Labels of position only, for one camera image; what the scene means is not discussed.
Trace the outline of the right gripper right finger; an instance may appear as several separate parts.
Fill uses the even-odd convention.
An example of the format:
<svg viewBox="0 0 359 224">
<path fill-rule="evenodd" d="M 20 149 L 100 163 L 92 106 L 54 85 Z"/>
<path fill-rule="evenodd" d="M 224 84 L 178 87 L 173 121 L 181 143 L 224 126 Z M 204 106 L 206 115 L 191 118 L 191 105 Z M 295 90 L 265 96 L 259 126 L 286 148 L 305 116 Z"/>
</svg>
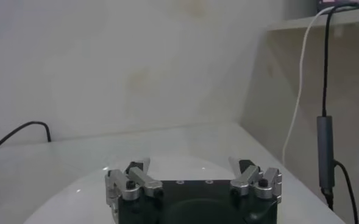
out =
<svg viewBox="0 0 359 224">
<path fill-rule="evenodd" d="M 253 191 L 261 200 L 276 198 L 277 203 L 282 201 L 282 173 L 277 168 L 269 167 L 262 171 L 249 159 L 229 157 L 235 179 L 230 181 L 230 187 L 236 190 L 241 197 Z"/>
</svg>

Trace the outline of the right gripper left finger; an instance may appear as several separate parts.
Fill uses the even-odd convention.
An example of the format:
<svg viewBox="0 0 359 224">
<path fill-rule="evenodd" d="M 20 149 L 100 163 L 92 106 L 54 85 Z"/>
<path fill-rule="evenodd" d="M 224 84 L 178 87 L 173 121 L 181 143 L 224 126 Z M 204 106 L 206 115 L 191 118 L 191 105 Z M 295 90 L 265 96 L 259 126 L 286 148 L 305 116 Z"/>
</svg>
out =
<svg viewBox="0 0 359 224">
<path fill-rule="evenodd" d="M 106 204 L 111 208 L 118 206 L 118 200 L 135 201 L 141 193 L 147 197 L 161 199 L 163 182 L 148 175 L 150 158 L 133 160 L 124 171 L 108 170 L 105 175 Z"/>
</svg>

